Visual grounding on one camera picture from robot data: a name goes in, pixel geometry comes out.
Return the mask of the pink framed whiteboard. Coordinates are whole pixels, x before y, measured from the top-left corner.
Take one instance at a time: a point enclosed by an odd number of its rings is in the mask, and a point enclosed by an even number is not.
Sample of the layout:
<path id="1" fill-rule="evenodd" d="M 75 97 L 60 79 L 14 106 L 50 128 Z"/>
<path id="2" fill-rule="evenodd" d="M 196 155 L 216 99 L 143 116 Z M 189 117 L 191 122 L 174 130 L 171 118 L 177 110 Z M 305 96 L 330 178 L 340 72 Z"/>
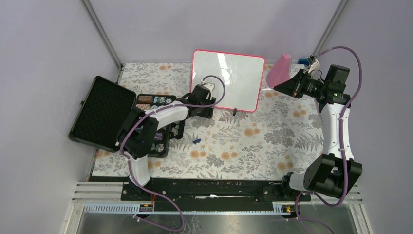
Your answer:
<path id="1" fill-rule="evenodd" d="M 205 80 L 214 84 L 213 97 L 224 97 L 216 107 L 253 113 L 258 108 L 265 62 L 258 55 L 197 49 L 192 56 L 190 90 L 204 77 L 217 76 L 222 82 L 216 78 Z"/>

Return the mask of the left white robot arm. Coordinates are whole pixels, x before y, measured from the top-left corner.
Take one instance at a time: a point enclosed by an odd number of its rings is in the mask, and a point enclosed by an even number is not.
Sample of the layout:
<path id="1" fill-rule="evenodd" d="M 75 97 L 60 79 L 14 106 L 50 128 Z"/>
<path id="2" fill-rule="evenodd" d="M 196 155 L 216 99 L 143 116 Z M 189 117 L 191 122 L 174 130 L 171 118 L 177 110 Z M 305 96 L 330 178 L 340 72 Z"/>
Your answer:
<path id="1" fill-rule="evenodd" d="M 120 153 L 127 159 L 129 178 L 135 184 L 132 194 L 146 200 L 151 194 L 148 154 L 161 128 L 188 118 L 200 116 L 211 118 L 216 98 L 212 96 L 214 84 L 195 86 L 191 93 L 154 110 L 135 108 L 128 114 L 117 134 Z"/>

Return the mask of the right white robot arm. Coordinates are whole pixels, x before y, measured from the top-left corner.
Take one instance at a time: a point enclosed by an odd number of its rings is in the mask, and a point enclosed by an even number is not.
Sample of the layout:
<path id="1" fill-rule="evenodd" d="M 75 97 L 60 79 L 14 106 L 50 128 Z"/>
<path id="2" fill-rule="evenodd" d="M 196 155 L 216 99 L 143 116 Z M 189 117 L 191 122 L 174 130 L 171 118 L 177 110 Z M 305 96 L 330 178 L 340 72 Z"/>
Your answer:
<path id="1" fill-rule="evenodd" d="M 288 173 L 282 178 L 279 193 L 284 200 L 293 200 L 299 191 L 340 198 L 348 194 L 361 176 L 362 164 L 354 161 L 349 142 L 351 97 L 344 93 L 349 73 L 349 68 L 331 65 L 325 80 L 315 80 L 309 71 L 300 69 L 273 88 L 294 98 L 315 98 L 322 122 L 322 154 L 304 173 Z"/>

